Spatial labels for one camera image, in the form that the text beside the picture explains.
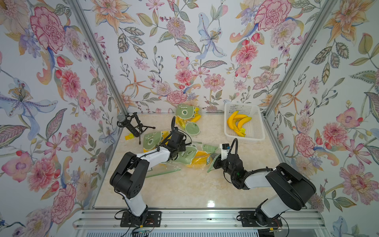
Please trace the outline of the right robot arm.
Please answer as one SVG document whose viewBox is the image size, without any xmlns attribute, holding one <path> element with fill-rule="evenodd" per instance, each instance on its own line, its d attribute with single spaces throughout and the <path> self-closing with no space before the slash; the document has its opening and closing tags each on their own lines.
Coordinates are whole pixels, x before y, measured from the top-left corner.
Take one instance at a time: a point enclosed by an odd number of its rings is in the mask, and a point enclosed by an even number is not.
<svg viewBox="0 0 379 237">
<path fill-rule="evenodd" d="M 268 225 L 287 210 L 301 210 L 316 193 L 316 187 L 302 174 L 286 163 L 276 168 L 261 168 L 247 171 L 238 155 L 238 139 L 231 144 L 220 145 L 221 154 L 215 159 L 213 167 L 228 174 L 227 180 L 238 190 L 271 187 L 275 195 L 263 201 L 249 217 L 259 226 Z"/>
</svg>

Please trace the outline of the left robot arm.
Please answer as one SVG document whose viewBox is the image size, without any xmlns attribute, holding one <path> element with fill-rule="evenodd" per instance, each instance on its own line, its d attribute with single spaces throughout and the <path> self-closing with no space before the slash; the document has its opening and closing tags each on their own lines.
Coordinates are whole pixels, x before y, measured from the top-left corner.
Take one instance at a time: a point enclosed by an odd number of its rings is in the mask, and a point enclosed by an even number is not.
<svg viewBox="0 0 379 237">
<path fill-rule="evenodd" d="M 170 133 L 152 151 L 143 154 L 125 153 L 110 178 L 114 192 L 122 196 L 129 213 L 141 222 L 147 218 L 149 209 L 140 194 L 148 170 L 177 159 L 179 153 L 191 144 L 186 143 L 189 135 L 182 132 L 175 121 L 173 117 Z"/>
</svg>

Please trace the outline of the white plastic basket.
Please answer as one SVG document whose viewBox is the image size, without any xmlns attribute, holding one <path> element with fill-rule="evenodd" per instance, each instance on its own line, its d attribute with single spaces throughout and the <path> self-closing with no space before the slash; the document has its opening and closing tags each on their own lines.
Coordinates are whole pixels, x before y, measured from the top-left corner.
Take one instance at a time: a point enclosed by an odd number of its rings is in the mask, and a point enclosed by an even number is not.
<svg viewBox="0 0 379 237">
<path fill-rule="evenodd" d="M 229 141 L 242 143 L 265 140 L 265 128 L 258 106 L 227 102 L 224 107 L 224 134 Z"/>
</svg>

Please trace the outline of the black microphone tripod stand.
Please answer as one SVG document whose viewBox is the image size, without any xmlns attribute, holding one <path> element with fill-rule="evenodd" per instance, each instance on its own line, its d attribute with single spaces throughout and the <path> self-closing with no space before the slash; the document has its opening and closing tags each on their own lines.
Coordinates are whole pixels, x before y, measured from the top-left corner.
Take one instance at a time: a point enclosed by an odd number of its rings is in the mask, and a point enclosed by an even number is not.
<svg viewBox="0 0 379 237">
<path fill-rule="evenodd" d="M 155 126 L 144 125 L 137 112 L 132 114 L 118 114 L 117 115 L 117 126 L 120 128 L 126 128 L 134 137 L 139 138 L 139 144 L 141 145 L 141 136 L 149 128 L 156 129 Z"/>
</svg>

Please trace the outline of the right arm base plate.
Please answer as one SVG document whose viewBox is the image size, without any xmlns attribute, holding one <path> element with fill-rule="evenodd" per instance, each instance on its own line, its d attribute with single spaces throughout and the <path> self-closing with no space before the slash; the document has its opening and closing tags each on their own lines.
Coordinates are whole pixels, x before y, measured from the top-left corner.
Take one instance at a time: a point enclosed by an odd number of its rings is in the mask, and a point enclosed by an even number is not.
<svg viewBox="0 0 379 237">
<path fill-rule="evenodd" d="M 275 218 L 269 218 L 259 209 L 258 211 L 240 211 L 236 220 L 240 221 L 243 227 L 280 228 L 283 224 L 278 218 L 279 215 L 276 215 Z"/>
</svg>

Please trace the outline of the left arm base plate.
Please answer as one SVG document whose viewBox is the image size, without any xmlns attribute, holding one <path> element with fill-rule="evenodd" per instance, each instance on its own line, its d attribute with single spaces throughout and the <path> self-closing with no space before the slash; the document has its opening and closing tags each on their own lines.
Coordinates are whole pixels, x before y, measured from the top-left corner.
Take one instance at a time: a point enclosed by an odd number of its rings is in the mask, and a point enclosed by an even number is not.
<svg viewBox="0 0 379 237">
<path fill-rule="evenodd" d="M 120 226 L 126 227 L 160 227 L 162 221 L 161 211 L 150 211 L 146 208 L 141 216 L 136 216 L 131 211 L 125 209 L 122 211 Z"/>
</svg>

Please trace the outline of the aluminium front rail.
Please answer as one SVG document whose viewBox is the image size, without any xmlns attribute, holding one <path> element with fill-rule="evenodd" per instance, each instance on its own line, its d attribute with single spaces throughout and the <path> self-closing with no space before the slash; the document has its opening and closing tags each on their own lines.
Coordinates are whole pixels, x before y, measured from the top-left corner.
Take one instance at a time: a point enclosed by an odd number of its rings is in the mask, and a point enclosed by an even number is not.
<svg viewBox="0 0 379 237">
<path fill-rule="evenodd" d="M 123 227 L 118 209 L 83 211 L 74 222 L 74 237 L 328 237 L 321 215 L 313 209 L 287 211 L 272 227 L 254 226 L 239 209 L 158 208 L 159 218 L 142 228 Z"/>
</svg>

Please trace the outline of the left corner aluminium post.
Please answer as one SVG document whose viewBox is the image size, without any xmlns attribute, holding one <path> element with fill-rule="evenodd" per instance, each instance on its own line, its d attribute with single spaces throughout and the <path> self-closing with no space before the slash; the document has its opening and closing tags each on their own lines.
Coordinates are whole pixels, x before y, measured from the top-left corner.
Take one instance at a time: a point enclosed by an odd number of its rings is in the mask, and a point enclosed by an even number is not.
<svg viewBox="0 0 379 237">
<path fill-rule="evenodd" d="M 114 95 L 115 102 L 118 105 L 118 108 L 120 110 L 120 114 L 127 115 L 128 110 L 125 107 L 124 101 L 121 97 L 119 90 L 117 89 L 116 83 L 113 79 L 113 76 L 106 62 L 106 59 L 102 56 L 102 50 L 100 49 L 96 41 L 95 35 L 86 19 L 84 10 L 82 9 L 79 1 L 68 0 L 68 4 L 72 12 L 74 13 L 75 18 L 78 21 L 80 27 L 83 30 L 83 34 L 85 38 L 87 39 L 91 50 L 93 51 L 93 55 L 94 55 L 94 58 L 96 59 L 96 62 L 98 63 L 100 69 L 102 70 L 105 76 L 105 80 L 109 85 L 109 89 Z"/>
</svg>

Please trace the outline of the corner aluminium post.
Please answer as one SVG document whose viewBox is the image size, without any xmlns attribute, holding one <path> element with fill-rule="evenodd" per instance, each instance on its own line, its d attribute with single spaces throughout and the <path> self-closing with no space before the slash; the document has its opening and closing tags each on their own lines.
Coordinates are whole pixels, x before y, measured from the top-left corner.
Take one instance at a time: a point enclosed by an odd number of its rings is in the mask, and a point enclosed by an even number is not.
<svg viewBox="0 0 379 237">
<path fill-rule="evenodd" d="M 299 51 L 293 58 L 293 62 L 291 63 L 289 70 L 287 73 L 285 73 L 285 76 L 283 80 L 281 81 L 276 93 L 274 94 L 274 97 L 269 104 L 266 111 L 263 113 L 263 118 L 268 118 L 269 115 L 271 115 L 274 112 L 274 108 L 279 102 L 284 90 L 286 89 L 287 85 L 291 81 L 294 73 L 296 72 L 297 68 L 301 65 L 303 59 L 305 58 L 307 52 L 310 50 L 317 34 L 321 30 L 324 22 L 326 21 L 329 14 L 332 12 L 335 2 L 332 0 L 324 1 L 324 4 L 322 5 L 319 13 L 316 16 L 316 19 L 314 20 L 314 23 L 312 24 L 310 30 L 308 31 L 309 35 L 305 38 L 304 43 L 300 47 Z"/>
<path fill-rule="evenodd" d="M 100 49 L 96 41 L 95 35 L 86 19 L 84 10 L 82 9 L 79 1 L 68 0 L 68 4 L 72 12 L 74 13 L 75 18 L 78 21 L 80 27 L 83 30 L 83 34 L 85 38 L 87 39 L 91 50 L 93 51 L 93 55 L 94 55 L 94 58 L 96 59 L 96 62 L 98 63 L 100 69 L 102 70 L 105 76 L 105 80 L 109 85 L 109 89 L 114 95 L 115 102 L 118 105 L 118 108 L 120 110 L 120 114 L 127 115 L 128 110 L 125 107 L 124 101 L 121 97 L 119 90 L 117 89 L 116 83 L 113 79 L 113 76 L 106 62 L 106 59 L 102 56 L 102 50 Z"/>
</svg>

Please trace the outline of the right corner aluminium post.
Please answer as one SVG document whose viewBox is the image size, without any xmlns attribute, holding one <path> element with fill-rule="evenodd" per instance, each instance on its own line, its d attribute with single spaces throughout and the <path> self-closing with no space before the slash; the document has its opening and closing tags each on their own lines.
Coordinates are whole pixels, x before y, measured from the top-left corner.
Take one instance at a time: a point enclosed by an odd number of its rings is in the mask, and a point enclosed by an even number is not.
<svg viewBox="0 0 379 237">
<path fill-rule="evenodd" d="M 291 81 L 294 73 L 296 72 L 297 68 L 301 65 L 303 59 L 305 58 L 307 52 L 310 50 L 317 34 L 321 30 L 324 22 L 326 21 L 329 14 L 332 12 L 335 2 L 332 0 L 324 1 L 324 4 L 322 5 L 319 13 L 316 16 L 316 19 L 314 20 L 314 23 L 312 24 L 310 30 L 308 31 L 309 35 L 305 38 L 304 43 L 300 47 L 299 51 L 293 58 L 293 62 L 291 63 L 289 70 L 287 73 L 285 73 L 285 76 L 283 80 L 281 81 L 276 93 L 274 94 L 274 97 L 269 104 L 266 111 L 263 113 L 263 118 L 268 118 L 269 115 L 271 115 L 274 112 L 274 108 L 279 102 L 284 90 L 286 89 L 287 85 Z"/>
</svg>

